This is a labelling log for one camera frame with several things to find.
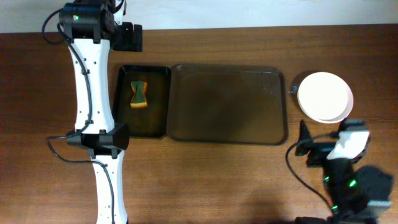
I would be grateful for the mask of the green yellow sponge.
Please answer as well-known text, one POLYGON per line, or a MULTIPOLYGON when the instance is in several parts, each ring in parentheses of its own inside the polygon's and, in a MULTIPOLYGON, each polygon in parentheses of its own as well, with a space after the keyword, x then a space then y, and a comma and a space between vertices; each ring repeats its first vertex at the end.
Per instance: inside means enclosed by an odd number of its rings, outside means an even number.
POLYGON ((148 84, 142 80, 131 82, 133 97, 130 102, 132 109, 141 109, 148 107, 146 92, 148 84))

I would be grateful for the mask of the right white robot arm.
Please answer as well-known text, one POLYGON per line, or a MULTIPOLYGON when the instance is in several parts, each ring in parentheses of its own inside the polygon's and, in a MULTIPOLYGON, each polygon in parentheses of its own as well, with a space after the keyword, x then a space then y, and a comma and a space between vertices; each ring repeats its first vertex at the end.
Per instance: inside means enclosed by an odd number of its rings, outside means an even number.
POLYGON ((360 119, 344 119, 337 131, 324 134, 330 142, 320 142, 300 122, 298 141, 289 147, 296 156, 306 156, 309 168, 322 168, 323 186, 327 192, 322 200, 331 211, 324 218, 297 217, 298 224, 306 223, 377 223, 392 202, 389 196, 394 178, 374 166, 353 166, 366 154, 370 132, 360 119))

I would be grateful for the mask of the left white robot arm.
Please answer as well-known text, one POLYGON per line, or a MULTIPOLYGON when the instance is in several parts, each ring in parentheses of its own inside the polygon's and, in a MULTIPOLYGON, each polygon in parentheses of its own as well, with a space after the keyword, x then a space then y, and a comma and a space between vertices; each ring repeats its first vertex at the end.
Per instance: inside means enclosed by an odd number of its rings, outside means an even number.
POLYGON ((72 131, 61 136, 84 149, 94 168, 97 223, 128 223, 123 197, 123 159, 129 130, 114 121, 109 102, 108 59, 112 50, 142 51, 142 27, 125 22, 127 3, 73 1, 54 13, 57 30, 72 56, 77 112, 72 131))

